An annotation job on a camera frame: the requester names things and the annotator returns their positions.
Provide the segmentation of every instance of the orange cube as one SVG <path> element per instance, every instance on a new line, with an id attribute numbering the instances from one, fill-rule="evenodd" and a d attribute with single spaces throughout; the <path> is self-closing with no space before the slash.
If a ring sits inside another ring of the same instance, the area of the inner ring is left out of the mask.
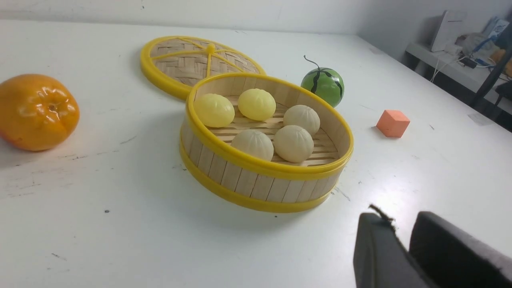
<path id="1" fill-rule="evenodd" d="M 377 128 L 386 137 L 402 137 L 411 121 L 398 110 L 384 110 L 377 123 Z"/>

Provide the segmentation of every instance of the toy watermelon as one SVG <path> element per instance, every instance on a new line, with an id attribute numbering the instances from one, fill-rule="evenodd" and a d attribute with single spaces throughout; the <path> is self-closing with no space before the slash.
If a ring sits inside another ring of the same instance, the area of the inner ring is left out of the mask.
<path id="1" fill-rule="evenodd" d="M 318 97 L 325 100 L 332 107 L 336 107 L 343 98 L 345 85 L 338 72 L 325 67 L 318 66 L 317 63 L 309 60 L 304 55 L 304 59 L 314 63 L 318 68 L 311 70 L 302 79 L 301 87 L 313 92 Z"/>

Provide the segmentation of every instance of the lid knob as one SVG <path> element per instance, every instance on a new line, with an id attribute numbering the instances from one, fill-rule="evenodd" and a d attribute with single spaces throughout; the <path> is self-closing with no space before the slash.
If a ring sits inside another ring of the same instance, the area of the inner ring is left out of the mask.
<path id="1" fill-rule="evenodd" d="M 215 53 L 215 44 L 213 44 L 213 43 L 208 44 L 208 46 L 206 46 L 206 52 L 208 54 Z"/>

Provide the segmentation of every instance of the fake persimmon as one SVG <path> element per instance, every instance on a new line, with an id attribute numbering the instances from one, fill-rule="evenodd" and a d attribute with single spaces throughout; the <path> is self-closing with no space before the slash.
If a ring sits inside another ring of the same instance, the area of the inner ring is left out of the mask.
<path id="1" fill-rule="evenodd" d="M 29 150 L 51 149 L 73 133 L 78 104 L 56 79 L 23 74 L 0 84 L 0 136 Z"/>

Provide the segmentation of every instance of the table surface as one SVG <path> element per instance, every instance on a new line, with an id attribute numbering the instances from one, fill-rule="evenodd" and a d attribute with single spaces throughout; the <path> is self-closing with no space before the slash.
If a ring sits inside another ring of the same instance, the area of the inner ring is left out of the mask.
<path id="1" fill-rule="evenodd" d="M 430 48 L 425 44 L 410 43 L 407 46 L 406 51 L 421 61 L 427 63 L 429 66 L 434 68 L 437 66 L 437 69 L 442 68 L 441 73 L 475 93 L 489 76 L 489 69 L 471 69 L 469 67 L 464 67 L 456 62 L 458 57 L 450 55 L 444 51 L 432 52 L 430 51 Z M 494 85 L 494 88 L 505 82 L 506 81 L 502 79 L 498 79 Z M 498 99 L 498 93 L 492 89 L 484 98 L 489 102 L 496 103 L 496 100 Z M 509 99 L 503 98 L 498 104 L 498 107 L 505 110 L 507 113 L 512 114 L 512 101 Z"/>
<path id="2" fill-rule="evenodd" d="M 334 194 L 311 211 L 229 203 L 182 169 L 182 101 L 150 84 L 139 52 L 166 35 L 209 38 L 292 83 L 314 66 L 342 75 L 337 107 L 355 150 Z M 433 211 L 512 256 L 512 134 L 357 36 L 0 20 L 0 78 L 58 78 L 81 108 L 51 151 L 0 142 L 0 282 L 5 287 L 354 287 L 358 216 L 374 203 L 408 246 Z M 411 124 L 374 128 L 384 109 Z"/>

